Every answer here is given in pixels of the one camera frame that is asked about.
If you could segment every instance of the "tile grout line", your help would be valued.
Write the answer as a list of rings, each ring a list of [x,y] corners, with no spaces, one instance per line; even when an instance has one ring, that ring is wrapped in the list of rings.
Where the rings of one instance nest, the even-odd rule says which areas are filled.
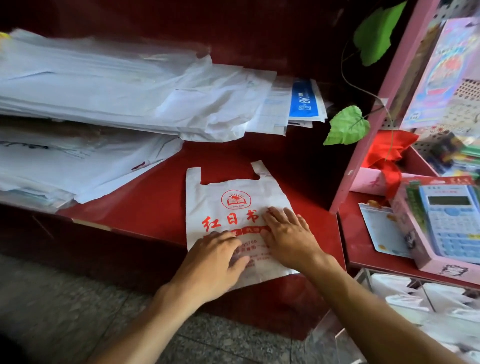
[[[217,346],[214,346],[212,344],[207,344],[205,342],[201,342],[199,340],[196,340],[196,339],[192,339],[192,338],[189,338],[188,336],[185,336],[185,335],[182,335],[182,334],[177,334],[178,336],[181,336],[185,339],[188,339],[188,340],[191,340],[191,341],[194,341],[194,342],[197,342],[199,344],[202,344],[202,345],[205,345],[205,346],[209,346],[211,348],[214,348],[216,350],[219,350],[221,352],[226,352],[227,354],[230,354],[230,355],[233,355],[233,356],[237,356],[239,358],[242,358],[242,359],[246,359],[246,360],[250,360],[251,362],[254,362],[254,363],[260,363],[259,361],[255,360],[255,359],[250,359],[250,358],[247,358],[246,356],[242,356],[242,355],[238,355],[238,354],[235,354],[233,352],[229,352],[228,350],[225,350],[225,349],[222,349],[222,348],[218,348]]]
[[[107,327],[105,327],[105,330],[103,331],[102,335],[100,335],[100,337],[98,338],[98,341],[96,342],[95,346],[93,347],[92,351],[90,352],[90,354],[88,355],[87,357],[87,362],[91,359],[91,356],[92,354],[95,352],[95,349],[98,347],[98,345],[101,343],[102,339],[105,337],[105,334],[107,333],[108,329],[110,328],[110,326],[113,324],[113,321],[115,320],[115,318],[117,317],[118,313],[120,312],[120,310],[122,309],[122,307],[125,305],[125,303],[127,302],[127,299],[130,297],[130,295],[132,294],[132,292],[129,292],[127,294],[127,297],[125,297],[125,300],[123,300],[122,304],[120,305],[120,307],[115,311],[115,313],[113,314],[113,317],[111,319],[111,321],[108,323]]]

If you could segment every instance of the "stone tile floor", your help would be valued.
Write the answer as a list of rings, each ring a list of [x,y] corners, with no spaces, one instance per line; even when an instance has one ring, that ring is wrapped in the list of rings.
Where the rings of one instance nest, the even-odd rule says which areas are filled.
[[[33,363],[80,364],[99,352],[150,297],[0,255],[0,332]],[[158,363],[337,364],[335,342],[304,342],[196,313]]]

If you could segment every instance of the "red cloth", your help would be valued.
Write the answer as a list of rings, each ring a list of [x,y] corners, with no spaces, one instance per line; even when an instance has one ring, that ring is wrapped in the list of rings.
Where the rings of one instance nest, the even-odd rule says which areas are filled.
[[[416,142],[418,137],[404,130],[393,130],[393,142],[391,130],[379,130],[375,136],[361,166],[382,171],[387,187],[385,193],[387,199],[395,196],[402,179],[402,173],[394,161],[402,159],[402,152]]]

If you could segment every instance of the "calculator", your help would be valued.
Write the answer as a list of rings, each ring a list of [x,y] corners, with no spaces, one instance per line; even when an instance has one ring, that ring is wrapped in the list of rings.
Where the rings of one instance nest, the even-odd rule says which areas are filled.
[[[428,185],[419,191],[435,253],[480,264],[480,213],[474,187]]]

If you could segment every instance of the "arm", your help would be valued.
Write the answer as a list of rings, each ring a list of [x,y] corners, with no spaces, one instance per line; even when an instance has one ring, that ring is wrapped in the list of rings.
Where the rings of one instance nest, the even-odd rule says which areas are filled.
[[[229,267],[241,245],[229,231],[199,239],[171,282],[160,287],[127,332],[91,364],[154,364],[183,322],[202,304],[228,291],[250,258]]]
[[[269,211],[264,219],[272,232],[262,236],[272,256],[312,282],[370,364],[463,363],[350,277],[321,250],[300,215]]]

